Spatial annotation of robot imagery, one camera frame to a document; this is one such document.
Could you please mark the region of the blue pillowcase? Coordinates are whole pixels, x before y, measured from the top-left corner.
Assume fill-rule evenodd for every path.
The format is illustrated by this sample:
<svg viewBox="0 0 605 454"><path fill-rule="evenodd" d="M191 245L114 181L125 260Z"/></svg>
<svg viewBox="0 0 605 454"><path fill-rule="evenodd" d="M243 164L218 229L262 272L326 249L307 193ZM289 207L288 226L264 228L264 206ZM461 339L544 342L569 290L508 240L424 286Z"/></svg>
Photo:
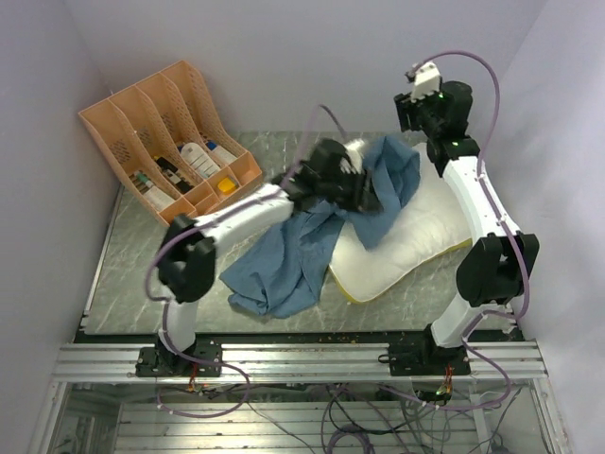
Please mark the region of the blue pillowcase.
<svg viewBox="0 0 605 454"><path fill-rule="evenodd" d="M349 222L367 249L378 246L421 182L419 152L395 136L370 143L363 167L372 174L382 204L377 214L360 214L319 201L270 227L220 274L232 291L230 306L241 313L285 319L316 304L343 226Z"/></svg>

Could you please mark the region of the white pillow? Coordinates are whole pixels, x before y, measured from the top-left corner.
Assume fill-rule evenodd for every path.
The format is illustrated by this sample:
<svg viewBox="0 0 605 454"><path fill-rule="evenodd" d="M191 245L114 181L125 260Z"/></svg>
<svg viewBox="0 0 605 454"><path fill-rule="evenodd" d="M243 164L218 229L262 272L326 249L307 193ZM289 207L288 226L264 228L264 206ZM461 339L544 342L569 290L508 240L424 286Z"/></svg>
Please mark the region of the white pillow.
<svg viewBox="0 0 605 454"><path fill-rule="evenodd" d="M458 201L420 153L421 181L379 245L367 250L354 227L345 223L329 265L339 290L352 303L367 303L393 287L422 264L472 244L471 233Z"/></svg>

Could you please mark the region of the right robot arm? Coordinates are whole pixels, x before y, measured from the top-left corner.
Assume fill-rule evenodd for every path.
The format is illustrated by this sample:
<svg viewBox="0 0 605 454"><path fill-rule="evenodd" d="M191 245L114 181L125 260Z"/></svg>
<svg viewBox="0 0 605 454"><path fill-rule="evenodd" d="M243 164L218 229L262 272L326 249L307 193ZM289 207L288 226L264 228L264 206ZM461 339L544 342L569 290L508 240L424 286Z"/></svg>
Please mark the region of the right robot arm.
<svg viewBox="0 0 605 454"><path fill-rule="evenodd" d="M505 305L529 297L529 276L540 248L525 234L497 198L480 147L467 133L472 89L463 82L415 82L394 98L402 131L420 131L426 153L452 190L470 228L473 247L456 272L457 294L430 325L432 342L416 353L418 366L437 374L450 362L447 348L458 348L485 318L507 317Z"/></svg>

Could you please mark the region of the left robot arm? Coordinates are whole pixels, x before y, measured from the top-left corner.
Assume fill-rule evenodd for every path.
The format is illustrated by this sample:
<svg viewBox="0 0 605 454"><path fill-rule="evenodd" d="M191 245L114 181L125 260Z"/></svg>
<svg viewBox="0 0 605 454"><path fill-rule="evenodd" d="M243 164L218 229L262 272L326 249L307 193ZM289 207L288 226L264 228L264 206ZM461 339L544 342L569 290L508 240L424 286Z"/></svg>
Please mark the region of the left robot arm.
<svg viewBox="0 0 605 454"><path fill-rule="evenodd" d="M350 212L380 210L371 173L363 167L369 149L363 139L347 144L323 139L282 181L264 183L210 215L174 218L152 263L162 284L159 300L164 306L157 350L159 363L169 374L183 375L192 366L198 302L215 282L217 260L233 245L318 201Z"/></svg>

